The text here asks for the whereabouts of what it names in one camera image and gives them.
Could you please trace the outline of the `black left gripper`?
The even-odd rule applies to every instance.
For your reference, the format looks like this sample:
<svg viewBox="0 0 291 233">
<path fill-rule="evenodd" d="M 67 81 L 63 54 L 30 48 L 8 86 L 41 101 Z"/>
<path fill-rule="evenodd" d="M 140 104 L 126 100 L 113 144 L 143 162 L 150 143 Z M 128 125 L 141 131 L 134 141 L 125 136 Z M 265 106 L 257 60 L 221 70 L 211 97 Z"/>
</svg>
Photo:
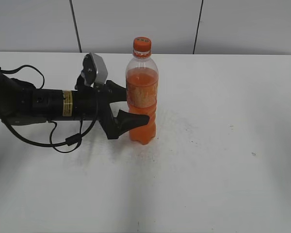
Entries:
<svg viewBox="0 0 291 233">
<path fill-rule="evenodd" d="M 81 132 L 81 137 L 86 136 L 98 121 L 108 139 L 118 139 L 122 134 L 149 123 L 148 115 L 133 114 L 119 110 L 113 116 L 110 104 L 126 102 L 126 88 L 121 87 L 111 80 L 104 85 L 86 86 L 84 81 L 77 81 L 73 92 L 72 116 L 79 117 L 80 121 L 90 120 L 90 126 Z"/>
</svg>

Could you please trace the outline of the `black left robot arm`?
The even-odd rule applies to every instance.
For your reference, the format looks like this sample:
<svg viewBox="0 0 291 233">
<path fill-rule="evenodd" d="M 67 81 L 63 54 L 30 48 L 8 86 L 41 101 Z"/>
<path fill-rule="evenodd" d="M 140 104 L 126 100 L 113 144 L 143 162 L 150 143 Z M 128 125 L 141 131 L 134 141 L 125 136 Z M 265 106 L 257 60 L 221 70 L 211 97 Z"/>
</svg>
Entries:
<svg viewBox="0 0 291 233">
<path fill-rule="evenodd" d="M 8 78 L 0 70 L 0 119 L 11 126 L 47 121 L 99 121 L 108 139 L 118 139 L 147 125 L 148 115 L 120 110 L 113 116 L 110 103 L 126 101 L 126 89 L 108 80 L 96 87 L 77 79 L 77 90 L 36 88 L 32 83 Z"/>
</svg>

